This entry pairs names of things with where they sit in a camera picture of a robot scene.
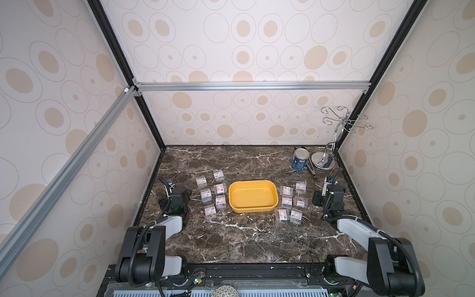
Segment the yellow tray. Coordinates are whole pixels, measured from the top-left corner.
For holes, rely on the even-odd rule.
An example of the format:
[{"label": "yellow tray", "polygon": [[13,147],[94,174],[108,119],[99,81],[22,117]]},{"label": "yellow tray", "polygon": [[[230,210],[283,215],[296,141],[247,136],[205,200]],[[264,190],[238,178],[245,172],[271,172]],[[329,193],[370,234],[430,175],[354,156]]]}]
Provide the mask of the yellow tray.
[{"label": "yellow tray", "polygon": [[229,187],[229,204],[235,212],[271,211],[279,203],[271,181],[234,182]]}]

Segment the label on box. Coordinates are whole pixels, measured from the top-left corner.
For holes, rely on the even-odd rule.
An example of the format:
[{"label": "label on box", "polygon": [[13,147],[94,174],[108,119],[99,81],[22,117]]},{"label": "label on box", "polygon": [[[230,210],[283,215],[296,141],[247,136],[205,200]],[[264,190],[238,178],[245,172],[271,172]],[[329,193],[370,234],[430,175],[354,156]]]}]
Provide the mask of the label on box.
[{"label": "label on box", "polygon": [[282,194],[284,195],[292,195],[291,192],[292,191],[292,188],[289,188],[289,187],[285,187],[284,186],[284,189],[282,190]]},{"label": "label on box", "polygon": [[290,216],[296,220],[301,220],[302,219],[302,213],[298,211],[292,211]]},{"label": "label on box", "polygon": [[211,190],[203,191],[201,192],[201,197],[202,198],[207,198],[211,196]]},{"label": "label on box", "polygon": [[279,219],[280,220],[287,220],[287,212],[284,211],[279,211]]},{"label": "label on box", "polygon": [[215,173],[213,173],[213,174],[214,174],[214,178],[220,178],[220,177],[223,177],[223,176],[224,176],[224,174],[223,174],[222,171],[218,171],[218,172],[215,172]]},{"label": "label on box", "polygon": [[224,197],[216,198],[216,204],[226,204],[226,198]]},{"label": "label on box", "polygon": [[216,213],[216,208],[214,206],[210,206],[205,209],[205,214],[208,216],[210,214]]},{"label": "label on box", "polygon": [[224,194],[224,185],[222,183],[216,185],[216,194]]},{"label": "label on box", "polygon": [[297,190],[303,190],[303,191],[305,191],[305,189],[307,188],[307,185],[304,184],[304,183],[299,183],[299,182],[298,182],[297,184],[295,184],[295,187],[297,188]]},{"label": "label on box", "polygon": [[292,205],[292,198],[282,197],[282,204]]},{"label": "label on box", "polygon": [[206,177],[198,178],[196,180],[196,183],[198,184],[198,186],[206,184]]}]

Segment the blue label can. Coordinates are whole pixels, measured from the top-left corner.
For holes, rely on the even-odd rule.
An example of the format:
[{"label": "blue label can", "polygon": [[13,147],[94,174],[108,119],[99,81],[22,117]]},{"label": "blue label can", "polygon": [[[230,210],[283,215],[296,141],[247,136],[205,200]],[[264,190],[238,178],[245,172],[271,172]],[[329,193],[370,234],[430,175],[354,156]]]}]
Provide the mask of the blue label can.
[{"label": "blue label can", "polygon": [[304,170],[309,156],[310,153],[308,150],[303,148],[296,149],[294,152],[294,159],[292,160],[290,167],[295,171]]}]

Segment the wallpaper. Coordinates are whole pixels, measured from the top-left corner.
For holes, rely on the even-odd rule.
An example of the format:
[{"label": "wallpaper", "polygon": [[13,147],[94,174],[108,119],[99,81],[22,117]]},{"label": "wallpaper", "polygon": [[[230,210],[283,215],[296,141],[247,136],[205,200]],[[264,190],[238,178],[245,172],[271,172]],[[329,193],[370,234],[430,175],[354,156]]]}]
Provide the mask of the wallpaper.
[{"label": "wallpaper", "polygon": [[340,154],[374,224],[409,239],[425,296],[475,287],[475,1],[436,0]]},{"label": "wallpaper", "polygon": [[327,144],[337,123],[323,123],[322,107],[351,111],[361,95],[361,90],[143,93],[165,144],[198,145]]},{"label": "wallpaper", "polygon": [[126,105],[0,282],[0,297],[95,297],[117,261],[159,149]]},{"label": "wallpaper", "polygon": [[124,85],[82,1],[0,2],[0,242]]},{"label": "wallpaper", "polygon": [[412,0],[102,0],[138,81],[369,80]]}]

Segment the marble tabletop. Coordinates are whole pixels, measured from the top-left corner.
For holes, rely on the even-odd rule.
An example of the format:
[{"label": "marble tabletop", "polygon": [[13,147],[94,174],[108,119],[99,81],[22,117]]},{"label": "marble tabletop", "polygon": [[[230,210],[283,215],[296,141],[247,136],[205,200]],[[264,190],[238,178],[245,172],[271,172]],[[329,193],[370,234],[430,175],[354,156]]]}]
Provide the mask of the marble tabletop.
[{"label": "marble tabletop", "polygon": [[[321,147],[307,147],[310,154]],[[306,169],[293,171],[291,146],[184,146],[168,147],[159,168],[159,175],[172,179],[176,185],[192,190],[189,208],[190,221],[186,228],[166,243],[169,256],[185,256],[189,263],[273,263],[311,262],[309,252],[324,261],[327,255],[348,255],[366,259],[366,251],[346,234],[332,228],[321,219],[322,208],[311,204],[315,190],[320,190],[328,172],[317,172],[314,178]],[[212,220],[206,220],[204,206],[196,178],[204,175],[208,186],[214,181],[213,170],[222,169],[229,185],[236,181],[270,180],[279,186],[295,186],[298,181],[307,182],[310,205],[304,210],[301,225],[290,222],[276,224],[274,211],[236,213],[229,206],[218,212]],[[346,186],[343,177],[340,185]],[[163,184],[158,180],[145,207],[141,224],[157,219],[161,210],[158,200],[166,198]],[[360,216],[350,191],[345,194],[345,209]]]}]

